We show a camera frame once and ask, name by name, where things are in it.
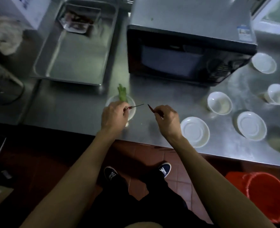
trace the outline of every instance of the white frame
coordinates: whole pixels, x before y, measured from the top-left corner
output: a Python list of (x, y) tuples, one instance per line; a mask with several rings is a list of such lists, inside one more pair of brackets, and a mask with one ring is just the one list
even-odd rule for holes
[(262, 20), (265, 15), (274, 7), (280, 0), (267, 0), (265, 4), (254, 15), (252, 24), (254, 30), (264, 31), (273, 34), (280, 34), (280, 23)]

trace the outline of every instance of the white box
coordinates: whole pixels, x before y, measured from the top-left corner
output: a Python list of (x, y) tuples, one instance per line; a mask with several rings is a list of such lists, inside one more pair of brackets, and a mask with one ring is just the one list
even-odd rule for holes
[(50, 0), (0, 0), (0, 16), (7, 16), (38, 29)]

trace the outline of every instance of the microwave top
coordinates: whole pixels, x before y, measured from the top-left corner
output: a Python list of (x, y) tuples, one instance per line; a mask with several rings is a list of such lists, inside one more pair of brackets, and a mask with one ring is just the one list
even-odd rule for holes
[(247, 0), (134, 0), (129, 28), (257, 45)]

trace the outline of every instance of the white bowl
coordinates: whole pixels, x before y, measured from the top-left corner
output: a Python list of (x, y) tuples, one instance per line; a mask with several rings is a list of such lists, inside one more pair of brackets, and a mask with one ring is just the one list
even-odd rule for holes
[(210, 130), (207, 124), (196, 117), (188, 117), (181, 124), (182, 135), (194, 148), (200, 148), (210, 139)]
[(216, 114), (226, 115), (232, 110), (231, 99), (222, 92), (213, 92), (207, 98), (208, 108)]
[(280, 84), (272, 84), (264, 94), (268, 103), (280, 105)]
[(261, 141), (267, 135), (267, 126), (264, 120), (250, 111), (242, 112), (238, 116), (237, 126), (242, 135), (253, 141)]
[[(127, 100), (128, 100), (128, 103), (129, 103), (130, 106), (136, 106), (135, 101), (131, 98), (131, 96), (126, 95), (126, 97), (127, 97)], [(119, 101), (119, 100), (120, 100), (119, 95), (112, 96), (112, 97), (110, 97), (110, 98), (107, 100), (105, 106), (108, 106), (108, 105), (109, 105), (111, 102), (113, 102), (113, 101)], [(128, 115), (128, 121), (129, 121), (130, 119), (132, 119), (133, 116), (135, 115), (135, 113), (136, 113), (136, 108), (137, 108), (137, 107), (134, 107), (134, 108), (131, 108), (131, 109), (130, 109), (129, 115)]]
[(255, 54), (252, 57), (252, 64), (258, 71), (262, 73), (274, 73), (277, 69), (274, 59), (265, 53)]

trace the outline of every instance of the red plastic bucket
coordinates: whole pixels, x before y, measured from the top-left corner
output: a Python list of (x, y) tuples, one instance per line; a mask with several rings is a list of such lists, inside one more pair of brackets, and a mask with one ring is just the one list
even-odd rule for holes
[(273, 223), (280, 223), (280, 180), (265, 172), (229, 172), (226, 175)]

